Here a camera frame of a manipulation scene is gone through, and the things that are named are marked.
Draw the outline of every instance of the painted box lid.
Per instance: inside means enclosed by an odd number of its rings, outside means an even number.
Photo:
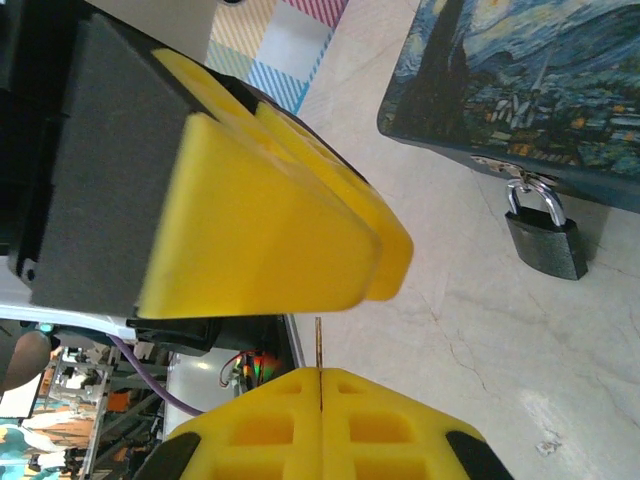
[[[640,194],[640,2],[423,0],[378,125]]]

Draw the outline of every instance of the plaid fabric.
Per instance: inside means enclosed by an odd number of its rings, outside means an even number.
[[[297,113],[349,0],[246,0],[216,11],[207,66]]]

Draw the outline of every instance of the yellow plastic block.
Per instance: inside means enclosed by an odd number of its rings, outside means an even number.
[[[445,435],[468,424],[344,370],[322,371],[323,480],[468,480]]]
[[[380,239],[381,254],[366,298],[389,300],[394,297],[409,268],[413,243],[378,192],[312,133],[271,105],[260,102],[254,116],[197,63],[168,49],[156,50],[153,54],[221,123],[232,128],[238,138],[259,144],[283,161],[307,167],[375,232]]]
[[[181,425],[171,437],[201,437],[182,480],[317,480],[321,431],[318,371],[304,368]]]
[[[450,431],[484,441],[466,423],[361,377],[305,368],[171,437],[202,438],[181,480],[468,480]]]
[[[413,242],[391,209],[373,187],[363,182],[311,133],[289,117],[263,102],[259,104],[255,116],[296,159],[304,163],[378,234],[382,255],[367,299],[393,298],[409,269]]]
[[[307,168],[188,117],[139,298],[149,319],[342,310],[377,235]]]

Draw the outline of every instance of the white tile floor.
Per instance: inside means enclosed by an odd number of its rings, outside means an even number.
[[[638,479],[640,215],[564,199],[595,259],[580,282],[553,279],[517,258],[504,181],[382,137],[417,4],[351,0],[302,108],[416,247],[395,300],[323,315],[325,364],[473,424],[516,479]],[[313,315],[297,321],[313,359]]]

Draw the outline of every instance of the purple cable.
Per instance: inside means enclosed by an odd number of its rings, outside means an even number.
[[[190,405],[187,405],[183,401],[178,400],[176,397],[174,397],[169,392],[167,392],[167,390],[162,385],[160,385],[157,382],[157,380],[155,378],[153,378],[153,376],[149,372],[147,372],[144,369],[144,365],[142,365],[142,363],[140,363],[140,360],[138,360],[136,358],[136,356],[133,354],[131,349],[127,346],[126,343],[124,343],[122,341],[121,338],[114,337],[113,335],[107,335],[107,336],[111,339],[111,341],[115,344],[115,346],[120,349],[122,354],[125,357],[127,357],[127,360],[129,360],[129,363],[131,365],[133,365],[133,368],[136,369],[136,372],[138,372],[138,375],[140,375],[142,377],[142,379],[145,382],[147,382],[149,387],[151,387],[151,390],[156,392],[158,394],[158,396],[160,398],[162,398],[165,402],[167,402],[167,403],[173,405],[174,407],[182,410],[184,413],[188,413],[189,415],[191,415],[193,417],[197,417],[198,415],[202,415],[204,413],[204,412],[201,412],[200,410],[198,410],[196,408],[193,408]]]

